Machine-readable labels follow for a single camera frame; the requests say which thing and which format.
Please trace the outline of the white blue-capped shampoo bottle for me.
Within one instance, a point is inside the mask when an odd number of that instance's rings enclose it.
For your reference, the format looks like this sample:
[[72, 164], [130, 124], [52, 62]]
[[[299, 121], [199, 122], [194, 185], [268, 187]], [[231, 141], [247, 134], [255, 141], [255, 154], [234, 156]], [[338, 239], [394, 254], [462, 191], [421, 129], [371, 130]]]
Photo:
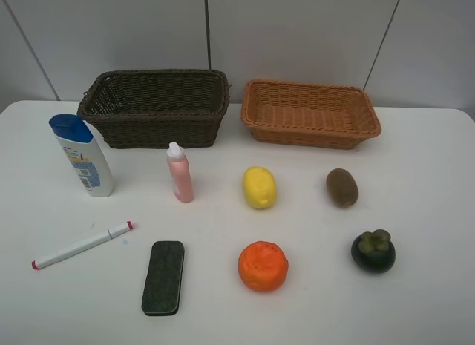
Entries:
[[110, 196], [113, 176], [89, 127], [73, 114], [57, 114], [49, 126], [86, 191], [92, 197]]

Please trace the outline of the dark felt board eraser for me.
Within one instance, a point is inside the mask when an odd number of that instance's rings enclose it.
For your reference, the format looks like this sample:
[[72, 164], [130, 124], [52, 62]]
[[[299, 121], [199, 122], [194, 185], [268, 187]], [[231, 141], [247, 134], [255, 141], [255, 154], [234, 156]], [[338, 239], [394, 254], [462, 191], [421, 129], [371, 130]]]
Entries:
[[151, 247], [141, 309], [147, 316], [175, 315], [180, 305], [185, 248], [182, 242], [163, 240]]

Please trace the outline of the orange tangerine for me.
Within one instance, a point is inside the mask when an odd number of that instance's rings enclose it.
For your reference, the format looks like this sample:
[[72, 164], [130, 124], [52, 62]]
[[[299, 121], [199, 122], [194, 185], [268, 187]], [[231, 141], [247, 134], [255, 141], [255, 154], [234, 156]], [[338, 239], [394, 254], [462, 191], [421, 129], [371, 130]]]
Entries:
[[260, 240], [249, 244], [240, 253], [237, 271], [251, 290], [272, 292], [284, 284], [289, 261], [277, 244]]

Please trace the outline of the dark mangosteen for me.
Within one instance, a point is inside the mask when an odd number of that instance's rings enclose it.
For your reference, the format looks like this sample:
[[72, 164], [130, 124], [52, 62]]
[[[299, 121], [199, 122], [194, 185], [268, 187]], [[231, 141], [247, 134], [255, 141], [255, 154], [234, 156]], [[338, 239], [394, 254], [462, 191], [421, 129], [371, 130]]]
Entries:
[[384, 229], [363, 232], [353, 241], [350, 251], [355, 264], [370, 274], [383, 274], [396, 261], [391, 235]]

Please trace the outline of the white pink-tipped marker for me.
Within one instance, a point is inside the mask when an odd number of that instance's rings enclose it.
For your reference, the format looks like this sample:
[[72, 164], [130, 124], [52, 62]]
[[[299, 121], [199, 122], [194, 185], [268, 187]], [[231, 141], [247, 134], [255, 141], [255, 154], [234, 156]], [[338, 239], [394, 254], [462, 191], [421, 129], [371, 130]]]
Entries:
[[73, 245], [66, 246], [63, 249], [57, 250], [52, 255], [42, 257], [31, 262], [31, 266], [34, 270], [40, 270], [51, 266], [55, 263], [59, 263], [77, 254], [85, 252], [93, 247], [101, 245], [102, 243], [113, 240], [120, 235], [129, 232], [134, 229], [134, 225], [131, 221], [127, 221], [119, 226], [111, 227], [105, 231], [100, 232], [97, 235], [89, 237], [85, 240], [81, 240]]

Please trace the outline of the dark brown wicker basket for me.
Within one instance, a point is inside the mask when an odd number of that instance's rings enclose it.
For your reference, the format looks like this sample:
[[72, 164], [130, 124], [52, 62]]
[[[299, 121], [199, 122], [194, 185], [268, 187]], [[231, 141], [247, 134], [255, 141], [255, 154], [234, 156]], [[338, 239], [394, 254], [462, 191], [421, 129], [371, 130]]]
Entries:
[[99, 75], [77, 114], [115, 149], [214, 145], [229, 106], [219, 70], [114, 70]]

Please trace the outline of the pink white-capped bottle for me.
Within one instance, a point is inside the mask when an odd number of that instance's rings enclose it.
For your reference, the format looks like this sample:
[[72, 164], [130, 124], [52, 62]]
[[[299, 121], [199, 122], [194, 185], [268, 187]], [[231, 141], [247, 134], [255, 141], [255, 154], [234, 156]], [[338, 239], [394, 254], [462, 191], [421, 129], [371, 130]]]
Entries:
[[175, 197], [182, 203], [194, 199], [189, 161], [185, 151], [176, 142], [170, 142], [167, 150], [167, 163], [174, 182]]

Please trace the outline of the brown kiwi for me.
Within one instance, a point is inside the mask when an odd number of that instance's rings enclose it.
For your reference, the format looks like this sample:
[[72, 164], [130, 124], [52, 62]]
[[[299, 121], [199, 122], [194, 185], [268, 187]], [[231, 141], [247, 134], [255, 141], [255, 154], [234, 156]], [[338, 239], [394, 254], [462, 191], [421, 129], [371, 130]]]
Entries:
[[343, 169], [331, 170], [326, 178], [326, 187], [330, 199], [340, 208], [353, 206], [358, 200], [358, 186], [352, 174]]

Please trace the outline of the yellow lemon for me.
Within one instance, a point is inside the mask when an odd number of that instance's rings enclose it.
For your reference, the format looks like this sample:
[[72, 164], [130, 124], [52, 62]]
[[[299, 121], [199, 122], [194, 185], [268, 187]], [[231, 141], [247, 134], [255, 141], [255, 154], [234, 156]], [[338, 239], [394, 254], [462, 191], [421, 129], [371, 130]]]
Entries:
[[243, 193], [255, 209], [272, 207], [277, 200], [277, 185], [272, 173], [264, 167], [252, 166], [243, 175]]

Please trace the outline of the orange wicker basket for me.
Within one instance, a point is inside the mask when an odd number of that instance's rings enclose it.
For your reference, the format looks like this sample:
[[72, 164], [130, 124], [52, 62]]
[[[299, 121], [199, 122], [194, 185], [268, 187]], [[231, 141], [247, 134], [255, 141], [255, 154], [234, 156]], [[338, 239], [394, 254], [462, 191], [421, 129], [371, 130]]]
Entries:
[[381, 124], [360, 88], [253, 79], [241, 120], [259, 142], [352, 149], [377, 137]]

